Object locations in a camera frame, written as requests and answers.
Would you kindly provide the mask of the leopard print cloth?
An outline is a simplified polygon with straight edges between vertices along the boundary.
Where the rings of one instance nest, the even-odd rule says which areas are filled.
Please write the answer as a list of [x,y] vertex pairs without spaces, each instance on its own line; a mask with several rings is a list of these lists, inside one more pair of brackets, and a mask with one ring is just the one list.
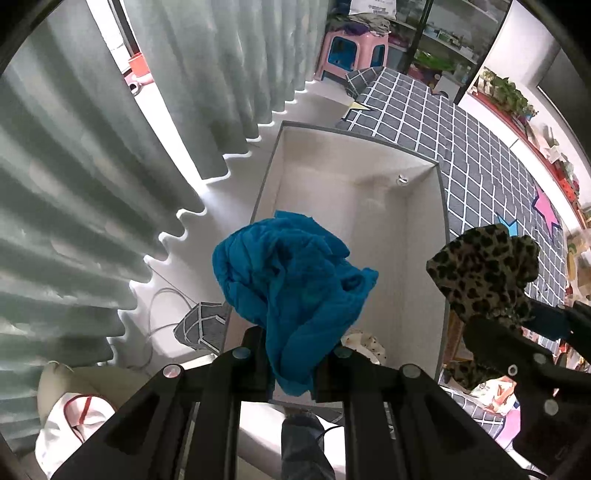
[[525,293],[539,275],[538,243],[507,227],[475,227],[444,246],[426,270],[451,310],[466,325],[488,321],[513,334],[531,317]]

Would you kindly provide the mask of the white polka dot scarf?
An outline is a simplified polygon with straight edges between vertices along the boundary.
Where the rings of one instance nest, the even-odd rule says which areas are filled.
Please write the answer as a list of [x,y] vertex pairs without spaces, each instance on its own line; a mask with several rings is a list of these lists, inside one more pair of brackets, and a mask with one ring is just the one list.
[[367,357],[375,365],[387,364],[386,349],[373,334],[353,330],[342,337],[342,345]]

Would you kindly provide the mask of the blue cloth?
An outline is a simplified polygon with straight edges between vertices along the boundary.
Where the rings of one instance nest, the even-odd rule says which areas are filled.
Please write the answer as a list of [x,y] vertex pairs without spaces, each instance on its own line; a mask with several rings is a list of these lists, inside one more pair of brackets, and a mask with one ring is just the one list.
[[221,241],[212,269],[228,304],[266,330],[284,393],[311,390],[312,373],[358,320],[379,273],[349,263],[349,248],[311,217],[278,211]]

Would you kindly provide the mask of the white fox print bag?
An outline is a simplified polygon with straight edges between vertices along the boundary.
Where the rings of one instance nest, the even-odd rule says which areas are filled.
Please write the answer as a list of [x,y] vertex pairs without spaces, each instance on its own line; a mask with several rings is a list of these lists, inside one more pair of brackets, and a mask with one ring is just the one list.
[[470,396],[485,409],[506,416],[516,408],[515,387],[516,383],[512,379],[503,376],[481,383],[470,392]]

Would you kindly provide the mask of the white red tote bag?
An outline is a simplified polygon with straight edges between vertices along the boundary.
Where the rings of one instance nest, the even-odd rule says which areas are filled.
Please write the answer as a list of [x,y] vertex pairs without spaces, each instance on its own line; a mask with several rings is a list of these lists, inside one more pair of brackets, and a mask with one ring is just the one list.
[[35,459],[46,478],[109,420],[149,376],[116,366],[45,365],[37,390]]

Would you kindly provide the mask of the person's legs in jeans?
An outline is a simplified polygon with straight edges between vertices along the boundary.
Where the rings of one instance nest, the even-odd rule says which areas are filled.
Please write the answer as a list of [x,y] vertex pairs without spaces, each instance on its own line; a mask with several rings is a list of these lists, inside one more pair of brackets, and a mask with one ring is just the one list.
[[281,425],[281,479],[335,480],[335,470],[325,456],[324,432],[311,411],[286,410]]

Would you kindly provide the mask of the grey grid play mat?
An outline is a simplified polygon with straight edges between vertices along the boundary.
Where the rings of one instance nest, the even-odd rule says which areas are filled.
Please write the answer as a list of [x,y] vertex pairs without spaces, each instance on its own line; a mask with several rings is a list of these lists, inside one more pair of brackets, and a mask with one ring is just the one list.
[[[544,192],[507,145],[464,110],[396,71],[356,71],[349,75],[348,85],[363,110],[346,115],[342,127],[439,162],[451,241],[491,224],[507,227],[512,236],[533,238],[540,247],[539,275],[525,293],[530,300],[559,307],[566,260],[561,223],[542,214],[536,203],[544,199]],[[446,372],[469,392],[504,376],[475,357],[450,363]]]

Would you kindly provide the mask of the grey fabric storage box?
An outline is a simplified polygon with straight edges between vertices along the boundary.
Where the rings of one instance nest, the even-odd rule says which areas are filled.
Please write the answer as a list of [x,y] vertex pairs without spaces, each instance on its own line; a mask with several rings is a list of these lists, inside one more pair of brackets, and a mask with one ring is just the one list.
[[[278,211],[313,218],[346,244],[349,263],[379,273],[345,335],[373,334],[386,349],[386,366],[414,363],[436,375],[448,308],[426,264],[449,238],[437,165],[391,143],[290,123],[280,130],[245,226]],[[287,395],[274,374],[273,389],[276,400],[311,402],[311,390]]]

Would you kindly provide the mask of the green pleated curtain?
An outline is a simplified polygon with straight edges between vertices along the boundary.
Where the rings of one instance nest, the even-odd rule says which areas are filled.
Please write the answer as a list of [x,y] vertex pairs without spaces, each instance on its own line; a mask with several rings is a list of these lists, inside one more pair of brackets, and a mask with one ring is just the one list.
[[[325,1],[133,1],[128,12],[189,158],[214,178],[311,79]],[[30,452],[50,360],[123,347],[130,285],[160,235],[204,210],[141,112],[84,1],[1,5],[1,432]]]

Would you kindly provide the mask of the pink plastic stool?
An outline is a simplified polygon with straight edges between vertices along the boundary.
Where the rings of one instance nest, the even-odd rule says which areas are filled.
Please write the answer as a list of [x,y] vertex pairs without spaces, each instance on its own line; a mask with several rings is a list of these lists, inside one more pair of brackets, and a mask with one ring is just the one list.
[[389,36],[372,32],[351,35],[344,30],[325,34],[315,80],[326,73],[345,79],[349,72],[384,67],[389,54]]

